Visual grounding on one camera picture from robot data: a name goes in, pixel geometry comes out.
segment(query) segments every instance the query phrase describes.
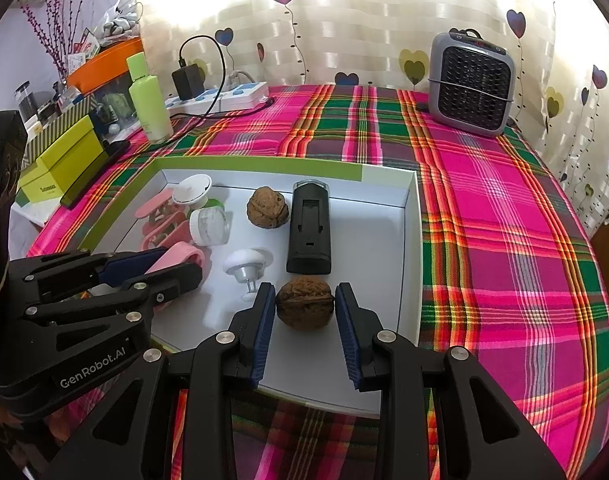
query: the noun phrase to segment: green bottle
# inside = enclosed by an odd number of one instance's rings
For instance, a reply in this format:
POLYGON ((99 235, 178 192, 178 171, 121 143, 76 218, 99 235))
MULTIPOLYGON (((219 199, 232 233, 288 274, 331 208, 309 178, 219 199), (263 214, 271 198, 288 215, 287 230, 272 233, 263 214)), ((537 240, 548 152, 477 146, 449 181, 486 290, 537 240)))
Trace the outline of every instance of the green bottle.
POLYGON ((143 52, 126 58, 126 65, 129 67, 133 81, 129 93, 146 138, 152 144, 165 142, 172 136, 173 127, 169 112, 164 105, 158 78, 149 75, 149 67, 143 52))

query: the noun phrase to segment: plastic bag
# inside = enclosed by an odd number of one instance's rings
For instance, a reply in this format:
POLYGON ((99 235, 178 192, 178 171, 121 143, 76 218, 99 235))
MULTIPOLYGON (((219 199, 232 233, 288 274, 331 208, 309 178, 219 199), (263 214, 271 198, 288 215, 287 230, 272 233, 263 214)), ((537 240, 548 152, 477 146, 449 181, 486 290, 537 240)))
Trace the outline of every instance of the plastic bag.
POLYGON ((142 4, 136 0, 128 0, 123 6, 120 0, 104 13, 102 19, 93 30, 93 35, 100 42, 101 47, 109 46, 118 41, 140 35, 138 22, 142 12, 138 12, 138 6, 142 4))

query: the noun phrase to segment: orange tray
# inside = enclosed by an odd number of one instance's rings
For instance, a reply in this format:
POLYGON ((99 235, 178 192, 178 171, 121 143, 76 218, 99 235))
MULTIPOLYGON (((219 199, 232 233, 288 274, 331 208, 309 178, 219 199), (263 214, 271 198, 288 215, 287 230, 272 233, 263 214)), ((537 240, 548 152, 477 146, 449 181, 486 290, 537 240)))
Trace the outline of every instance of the orange tray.
POLYGON ((126 58, 143 52, 140 38, 123 41, 97 56, 89 59, 66 80, 67 85, 75 86, 85 96, 105 83, 128 72, 126 58))

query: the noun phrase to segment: walnut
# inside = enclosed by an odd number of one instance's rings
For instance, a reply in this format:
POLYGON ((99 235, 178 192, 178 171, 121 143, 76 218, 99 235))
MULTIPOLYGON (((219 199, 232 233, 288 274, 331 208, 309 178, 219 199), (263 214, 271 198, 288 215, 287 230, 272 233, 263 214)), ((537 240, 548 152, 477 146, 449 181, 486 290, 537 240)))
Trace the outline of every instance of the walnut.
POLYGON ((249 221, 263 229, 275 229, 284 225, 289 218, 289 206, 282 193, 270 187, 259 187, 247 203, 249 221))
POLYGON ((276 309, 282 322, 295 330, 322 328, 333 314, 331 288, 317 276, 298 276, 280 289, 276 309))

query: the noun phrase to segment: heater grille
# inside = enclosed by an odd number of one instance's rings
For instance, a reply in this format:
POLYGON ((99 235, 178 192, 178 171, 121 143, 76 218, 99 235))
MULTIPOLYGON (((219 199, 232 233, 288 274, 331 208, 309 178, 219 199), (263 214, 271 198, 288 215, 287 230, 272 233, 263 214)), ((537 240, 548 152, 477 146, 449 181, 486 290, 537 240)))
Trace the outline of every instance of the heater grille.
POLYGON ((497 130, 504 123, 506 100, 511 98, 511 77, 511 69, 505 62, 449 46, 442 57, 438 109, 445 117, 497 130))

